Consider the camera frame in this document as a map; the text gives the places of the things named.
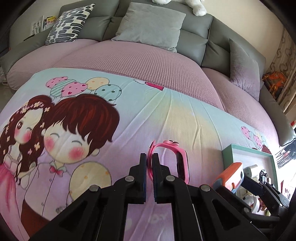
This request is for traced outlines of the white round band device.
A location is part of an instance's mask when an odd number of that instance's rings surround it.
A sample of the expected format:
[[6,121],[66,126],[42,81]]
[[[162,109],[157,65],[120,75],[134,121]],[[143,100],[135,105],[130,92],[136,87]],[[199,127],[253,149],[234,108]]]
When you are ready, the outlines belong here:
[[255,196],[243,187],[238,188],[236,196],[243,200],[251,208],[253,208],[256,203]]

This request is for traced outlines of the orange blue toy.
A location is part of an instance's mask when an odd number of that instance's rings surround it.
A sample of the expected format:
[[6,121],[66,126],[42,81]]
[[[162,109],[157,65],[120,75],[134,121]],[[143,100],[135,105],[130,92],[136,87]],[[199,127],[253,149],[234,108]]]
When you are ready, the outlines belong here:
[[220,186],[223,186],[232,193],[236,193],[243,180],[243,164],[241,162],[234,162],[217,177],[212,184],[212,188],[216,190]]

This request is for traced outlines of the pink kids smartwatch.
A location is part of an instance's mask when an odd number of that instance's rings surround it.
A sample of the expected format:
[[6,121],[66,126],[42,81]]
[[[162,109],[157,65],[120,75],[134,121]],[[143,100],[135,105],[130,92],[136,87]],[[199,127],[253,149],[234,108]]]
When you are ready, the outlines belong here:
[[152,174],[152,154],[160,153],[160,163],[173,168],[173,173],[189,184],[190,173],[187,152],[182,149],[177,141],[165,140],[162,143],[152,141],[147,153],[147,174],[153,180]]

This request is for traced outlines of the black toy car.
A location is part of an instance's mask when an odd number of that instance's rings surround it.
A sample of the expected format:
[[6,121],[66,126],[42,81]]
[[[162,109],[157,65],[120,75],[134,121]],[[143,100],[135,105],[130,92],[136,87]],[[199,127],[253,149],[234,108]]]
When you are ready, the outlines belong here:
[[259,172],[259,182],[262,184],[272,184],[271,178],[268,176],[267,172],[264,169]]

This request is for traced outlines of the white charger cube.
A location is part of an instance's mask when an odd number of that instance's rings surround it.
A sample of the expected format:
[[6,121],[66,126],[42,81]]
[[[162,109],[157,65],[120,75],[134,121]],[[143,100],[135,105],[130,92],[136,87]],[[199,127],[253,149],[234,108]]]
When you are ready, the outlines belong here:
[[259,167],[257,165],[252,165],[243,169],[244,175],[249,178],[254,178],[259,174]]

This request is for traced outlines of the pink helmet puppy figurine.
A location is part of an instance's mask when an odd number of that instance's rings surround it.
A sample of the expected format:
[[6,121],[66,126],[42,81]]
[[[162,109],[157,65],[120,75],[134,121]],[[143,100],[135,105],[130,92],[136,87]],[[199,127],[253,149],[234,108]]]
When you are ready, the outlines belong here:
[[257,196],[252,196],[250,207],[251,207],[251,212],[254,214],[258,214],[258,213],[262,214],[267,210],[267,207],[264,204],[264,202]]

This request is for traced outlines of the teal shallow cardboard tray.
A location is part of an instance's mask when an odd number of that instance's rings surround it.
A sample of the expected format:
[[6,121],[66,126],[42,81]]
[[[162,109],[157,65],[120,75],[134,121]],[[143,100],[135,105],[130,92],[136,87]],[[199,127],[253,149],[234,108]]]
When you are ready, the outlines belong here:
[[277,167],[273,155],[258,151],[252,148],[231,144],[222,151],[224,169],[234,162],[241,162],[243,168],[253,165],[258,166],[258,170],[264,169],[271,178],[274,186],[278,188]]

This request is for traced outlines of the cartoon printed blanket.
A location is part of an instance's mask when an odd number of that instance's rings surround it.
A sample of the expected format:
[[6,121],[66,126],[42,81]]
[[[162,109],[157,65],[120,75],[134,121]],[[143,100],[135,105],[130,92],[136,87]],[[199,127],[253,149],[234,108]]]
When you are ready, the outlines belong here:
[[187,152],[190,184],[211,184],[230,144],[275,153],[279,144],[183,93],[99,71],[36,73],[1,112],[1,216],[17,240],[69,207],[90,185],[107,187],[152,141]]

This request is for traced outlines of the orange red toy by curtain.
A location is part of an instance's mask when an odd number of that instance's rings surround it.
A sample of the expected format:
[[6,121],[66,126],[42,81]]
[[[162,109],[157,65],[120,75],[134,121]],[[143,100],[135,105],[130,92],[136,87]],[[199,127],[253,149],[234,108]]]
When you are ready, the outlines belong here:
[[277,100],[286,84],[287,78],[282,72],[270,72],[263,75],[262,80],[273,98]]

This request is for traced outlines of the pink sofa seat cover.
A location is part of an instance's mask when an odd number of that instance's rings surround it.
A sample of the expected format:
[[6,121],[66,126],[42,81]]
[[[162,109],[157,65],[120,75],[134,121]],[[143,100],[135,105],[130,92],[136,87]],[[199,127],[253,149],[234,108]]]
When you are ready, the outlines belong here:
[[144,80],[222,109],[263,132],[269,142],[280,143],[280,134],[262,101],[232,84],[226,75],[161,48],[81,39],[29,51],[28,43],[22,43],[1,57],[1,67],[13,90],[33,74],[54,67],[98,70]]

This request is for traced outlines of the grey purple cushion right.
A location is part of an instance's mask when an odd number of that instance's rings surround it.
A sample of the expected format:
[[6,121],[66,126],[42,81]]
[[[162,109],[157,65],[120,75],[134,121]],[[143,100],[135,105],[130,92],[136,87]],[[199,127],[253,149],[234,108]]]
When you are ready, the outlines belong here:
[[229,39],[230,82],[259,101],[260,72],[258,63],[250,58],[243,48]]

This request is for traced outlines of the grey sofa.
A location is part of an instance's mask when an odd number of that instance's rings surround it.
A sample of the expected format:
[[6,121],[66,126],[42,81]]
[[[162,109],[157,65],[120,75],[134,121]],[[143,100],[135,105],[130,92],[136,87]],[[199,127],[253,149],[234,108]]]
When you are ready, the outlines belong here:
[[[97,42],[114,38],[131,1],[78,1],[62,6],[59,14],[63,15],[67,11],[90,4],[94,4],[94,8],[77,37]],[[136,32],[127,25],[128,36],[126,41],[131,42],[132,36],[135,36],[133,40],[135,43],[144,44],[144,40],[147,39],[147,44],[160,48],[162,43],[168,43],[171,33],[169,24],[176,24],[174,20],[164,22],[161,18],[168,13],[174,15],[184,13],[186,16],[176,36],[178,42],[175,45],[168,44],[166,50],[177,51],[177,53],[186,56],[201,67],[229,76],[231,70],[230,41],[233,40],[246,52],[250,59],[258,64],[260,73],[263,73],[265,57],[243,37],[214,16],[209,14],[195,16],[188,6],[174,1],[162,6],[151,1],[140,1],[140,4],[152,10],[144,23],[144,28],[148,31],[146,33]]]

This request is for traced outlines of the grey cushion left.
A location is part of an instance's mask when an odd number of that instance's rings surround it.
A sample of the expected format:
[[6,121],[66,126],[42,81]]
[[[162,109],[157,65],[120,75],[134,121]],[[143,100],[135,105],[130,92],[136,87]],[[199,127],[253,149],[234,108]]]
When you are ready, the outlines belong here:
[[134,42],[177,52],[185,13],[131,2],[113,41]]

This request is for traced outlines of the white plush toy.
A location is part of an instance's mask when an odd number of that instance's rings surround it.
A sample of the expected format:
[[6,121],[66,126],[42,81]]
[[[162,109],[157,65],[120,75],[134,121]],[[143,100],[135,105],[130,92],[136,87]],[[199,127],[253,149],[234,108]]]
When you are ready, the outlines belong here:
[[207,14],[206,8],[203,5],[203,1],[201,0],[152,0],[153,3],[159,5],[165,5],[170,3],[171,1],[175,1],[177,3],[184,4],[192,9],[193,14],[195,16],[204,16]]

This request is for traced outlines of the black white patterned cushion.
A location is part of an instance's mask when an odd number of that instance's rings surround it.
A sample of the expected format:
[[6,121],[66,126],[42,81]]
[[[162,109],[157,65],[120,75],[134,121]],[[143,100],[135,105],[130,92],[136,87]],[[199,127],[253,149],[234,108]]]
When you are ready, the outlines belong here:
[[51,28],[45,45],[73,42],[77,39],[95,4],[64,11]]

